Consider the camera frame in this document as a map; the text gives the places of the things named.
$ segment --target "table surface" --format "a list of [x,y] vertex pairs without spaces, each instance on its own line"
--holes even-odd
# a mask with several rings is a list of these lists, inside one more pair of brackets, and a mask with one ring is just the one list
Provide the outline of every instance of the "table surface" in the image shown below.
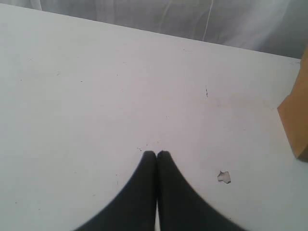
[[248,230],[308,229],[276,110],[298,59],[3,4],[0,31],[0,230],[73,230],[145,150]]

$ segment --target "white paint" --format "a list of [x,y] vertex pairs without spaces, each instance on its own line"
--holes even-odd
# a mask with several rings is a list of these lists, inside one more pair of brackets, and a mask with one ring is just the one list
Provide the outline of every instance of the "white paint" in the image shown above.
[[0,230],[74,229],[138,148],[248,230],[307,230],[308,166],[276,110],[297,59],[1,4],[0,22]]

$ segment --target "white backdrop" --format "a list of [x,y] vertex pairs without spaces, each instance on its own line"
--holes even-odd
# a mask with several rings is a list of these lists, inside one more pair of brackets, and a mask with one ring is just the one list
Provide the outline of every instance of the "white backdrop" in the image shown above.
[[0,0],[2,3],[300,58],[307,0]]

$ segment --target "stain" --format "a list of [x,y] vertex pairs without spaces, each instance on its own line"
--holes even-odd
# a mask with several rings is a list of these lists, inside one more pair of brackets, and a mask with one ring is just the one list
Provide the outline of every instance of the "stain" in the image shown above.
[[219,175],[217,176],[218,181],[223,181],[226,184],[231,183],[231,178],[229,172],[222,172],[220,171]]

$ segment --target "brown cardboard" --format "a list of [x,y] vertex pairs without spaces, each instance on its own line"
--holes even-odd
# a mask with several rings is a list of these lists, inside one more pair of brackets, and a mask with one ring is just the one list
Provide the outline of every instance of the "brown cardboard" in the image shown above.
[[293,89],[278,112],[295,157],[308,161],[308,49]]

